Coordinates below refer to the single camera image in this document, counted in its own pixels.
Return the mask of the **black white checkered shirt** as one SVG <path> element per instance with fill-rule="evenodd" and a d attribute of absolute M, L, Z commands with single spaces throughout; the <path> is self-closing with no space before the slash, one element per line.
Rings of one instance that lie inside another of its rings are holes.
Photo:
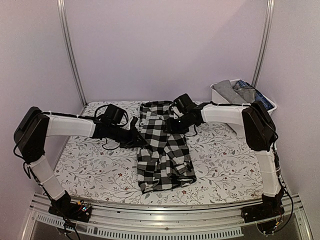
<path fill-rule="evenodd" d="M 186 137 L 166 131 L 166 121 L 174 117 L 171 105 L 171 101 L 150 101 L 139 107 L 139 133 L 147 143 L 137 151 L 137 181 L 143 194 L 197 181 Z"/>

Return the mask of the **white plastic bin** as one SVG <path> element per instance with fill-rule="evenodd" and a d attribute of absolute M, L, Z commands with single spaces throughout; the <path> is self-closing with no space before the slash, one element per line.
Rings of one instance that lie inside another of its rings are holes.
<path fill-rule="evenodd" d="M 236 81 L 239 81 L 239 80 L 241 80 L 241 79 L 234 79 L 234 80 L 230 80 L 230 81 L 231 81 L 231 84 L 234 85 L 236 83 Z M 218 94 L 215 90 L 213 90 L 213 88 L 212 88 L 213 84 L 210 86 L 210 88 L 212 90 L 211 100 L 216 104 L 228 104 L 228 101 L 226 99 L 224 99 L 220 94 Z M 268 110 L 268 113 L 271 115 L 277 109 L 277 105 L 273 101 L 271 101 L 269 98 L 267 98 L 267 99 L 274 105 L 273 109 Z"/>

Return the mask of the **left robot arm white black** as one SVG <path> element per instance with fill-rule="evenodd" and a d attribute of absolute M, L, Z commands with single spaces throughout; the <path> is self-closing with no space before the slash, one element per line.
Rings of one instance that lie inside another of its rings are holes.
<path fill-rule="evenodd" d="M 127 112 L 113 104 L 107 104 L 104 113 L 79 116 L 66 113 L 44 112 L 31 107 L 13 134 L 17 157 L 27 166 L 26 173 L 34 177 L 48 198 L 55 202 L 55 209 L 63 216 L 74 213 L 74 205 L 64 190 L 45 156 L 45 142 L 52 136 L 76 136 L 91 139 L 110 139 L 120 148 L 144 147 L 136 123 L 137 117 L 129 118 Z"/>

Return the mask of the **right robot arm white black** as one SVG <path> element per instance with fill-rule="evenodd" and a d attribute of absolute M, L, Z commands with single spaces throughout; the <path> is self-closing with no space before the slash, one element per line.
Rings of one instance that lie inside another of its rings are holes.
<path fill-rule="evenodd" d="M 246 144 L 255 152 L 263 184 L 262 204 L 258 213 L 269 218 L 278 210 L 284 195 L 279 180 L 280 164 L 276 151 L 278 135 L 276 126 L 261 101 L 253 103 L 195 104 L 192 100 L 175 99 L 173 105 L 180 115 L 165 120 L 165 130 L 171 134 L 185 134 L 189 127 L 204 123 L 226 123 L 238 125 L 244 132 Z"/>

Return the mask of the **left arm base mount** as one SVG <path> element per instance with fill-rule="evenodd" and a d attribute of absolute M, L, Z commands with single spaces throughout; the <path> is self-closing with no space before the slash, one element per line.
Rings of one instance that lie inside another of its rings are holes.
<path fill-rule="evenodd" d="M 88 223 L 92 214 L 92 204 L 79 200 L 71 202 L 70 195 L 65 192 L 58 200 L 52 200 L 48 212 L 69 220 Z"/>

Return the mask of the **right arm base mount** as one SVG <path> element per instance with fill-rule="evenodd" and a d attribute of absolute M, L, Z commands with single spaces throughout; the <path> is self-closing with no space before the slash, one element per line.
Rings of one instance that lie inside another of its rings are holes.
<path fill-rule="evenodd" d="M 262 203 L 243 207 L 240 215 L 245 223 L 250 223 L 280 216 L 284 213 L 281 200 L 263 195 Z"/>

